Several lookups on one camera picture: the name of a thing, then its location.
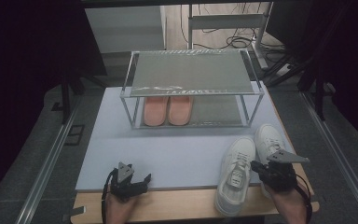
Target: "black device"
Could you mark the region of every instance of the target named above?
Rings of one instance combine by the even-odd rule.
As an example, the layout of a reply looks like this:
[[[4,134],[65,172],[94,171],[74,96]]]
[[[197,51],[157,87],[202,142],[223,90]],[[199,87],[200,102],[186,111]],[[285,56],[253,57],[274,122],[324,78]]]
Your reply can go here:
[[[308,189],[308,195],[297,184],[297,174],[293,168],[293,162],[310,162],[307,158],[299,157],[285,150],[278,150],[267,157],[268,164],[262,164],[258,161],[251,161],[252,170],[258,173],[258,176],[265,185],[276,192],[287,192],[295,189],[304,199],[307,208],[307,223],[312,216],[312,205],[310,204],[310,190],[307,183],[304,183]]]
[[[118,168],[114,168],[106,179],[103,187],[102,200],[102,217],[103,224],[106,223],[105,198],[107,193],[115,195],[123,203],[127,202],[130,197],[140,195],[147,192],[147,184],[150,182],[152,175],[149,174],[144,181],[131,183],[134,170],[132,164],[126,165],[123,162],[118,163]]]

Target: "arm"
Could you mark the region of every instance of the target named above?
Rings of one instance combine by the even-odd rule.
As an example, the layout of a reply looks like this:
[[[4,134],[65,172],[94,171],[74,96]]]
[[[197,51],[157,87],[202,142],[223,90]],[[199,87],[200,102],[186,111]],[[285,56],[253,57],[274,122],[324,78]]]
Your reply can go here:
[[[266,190],[271,194],[272,201],[278,212],[284,217],[288,224],[305,224],[307,220],[307,209],[304,204],[304,199],[295,190],[288,192],[275,192],[272,188],[265,185]]]
[[[115,195],[106,194],[106,224],[124,224],[132,213],[138,197],[131,197],[127,202],[121,202]]]

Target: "orange slipper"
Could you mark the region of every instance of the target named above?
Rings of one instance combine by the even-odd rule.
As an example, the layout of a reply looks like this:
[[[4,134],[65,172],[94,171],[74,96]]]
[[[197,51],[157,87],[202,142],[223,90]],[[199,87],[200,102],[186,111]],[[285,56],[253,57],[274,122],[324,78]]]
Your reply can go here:
[[[168,121],[173,125],[185,125],[190,121],[193,97],[172,96],[170,99],[170,110]]]
[[[146,97],[144,123],[148,126],[159,126],[165,121],[168,97]]]

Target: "white sneaker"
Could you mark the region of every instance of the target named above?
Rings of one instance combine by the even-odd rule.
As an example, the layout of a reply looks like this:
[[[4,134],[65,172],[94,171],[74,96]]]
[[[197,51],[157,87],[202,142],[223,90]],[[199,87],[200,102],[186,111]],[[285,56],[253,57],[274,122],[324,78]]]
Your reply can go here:
[[[254,159],[255,142],[250,137],[238,139],[226,152],[214,200],[216,209],[223,215],[234,217],[242,209]]]
[[[268,164],[267,157],[277,150],[285,150],[281,134],[271,124],[263,124],[257,129],[255,132],[255,147],[258,159],[262,164]],[[261,190],[267,198],[271,198],[263,182],[261,183]]]

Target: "metal stand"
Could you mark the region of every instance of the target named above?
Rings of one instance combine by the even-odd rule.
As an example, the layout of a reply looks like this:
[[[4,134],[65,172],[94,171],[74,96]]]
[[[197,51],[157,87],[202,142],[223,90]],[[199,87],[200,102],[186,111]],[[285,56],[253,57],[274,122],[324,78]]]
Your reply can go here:
[[[188,5],[188,49],[193,49],[193,30],[201,29],[236,29],[236,28],[259,28],[257,38],[252,41],[252,48],[255,52],[261,69],[267,70],[269,67],[261,53],[260,44],[263,34],[266,31],[269,13],[272,2],[268,3],[267,9],[263,14],[246,15],[208,15],[194,16],[193,7]]]

